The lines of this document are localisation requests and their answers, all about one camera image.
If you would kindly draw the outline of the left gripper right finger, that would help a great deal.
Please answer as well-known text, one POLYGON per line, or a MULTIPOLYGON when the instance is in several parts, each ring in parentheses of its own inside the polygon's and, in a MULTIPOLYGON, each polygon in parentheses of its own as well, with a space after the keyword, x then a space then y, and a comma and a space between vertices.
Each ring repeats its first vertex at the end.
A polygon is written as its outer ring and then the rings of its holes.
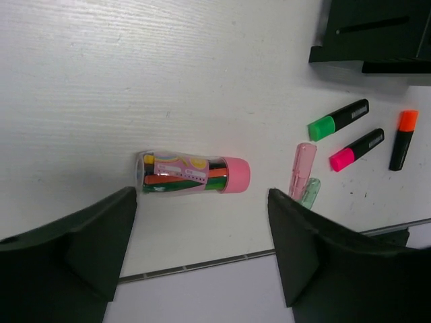
POLYGON ((429 322, 430 249, 352 231, 268 193, 286 305, 296 322, 429 322))

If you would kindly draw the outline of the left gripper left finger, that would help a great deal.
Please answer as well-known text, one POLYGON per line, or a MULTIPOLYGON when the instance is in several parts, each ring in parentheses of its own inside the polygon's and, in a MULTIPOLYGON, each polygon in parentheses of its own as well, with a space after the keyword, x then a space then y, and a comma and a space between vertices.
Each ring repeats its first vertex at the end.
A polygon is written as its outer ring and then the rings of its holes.
POLYGON ((2 322, 102 322, 137 210, 124 187, 54 222, 1 240, 2 322))

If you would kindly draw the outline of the orange cap black highlighter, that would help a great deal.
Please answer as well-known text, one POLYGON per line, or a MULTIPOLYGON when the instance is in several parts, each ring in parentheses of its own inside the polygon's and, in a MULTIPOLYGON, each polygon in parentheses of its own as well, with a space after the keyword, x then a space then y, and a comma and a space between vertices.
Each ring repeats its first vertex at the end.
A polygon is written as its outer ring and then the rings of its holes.
POLYGON ((389 164, 390 171, 402 170, 416 128, 418 115, 418 110, 404 110, 401 112, 389 164))

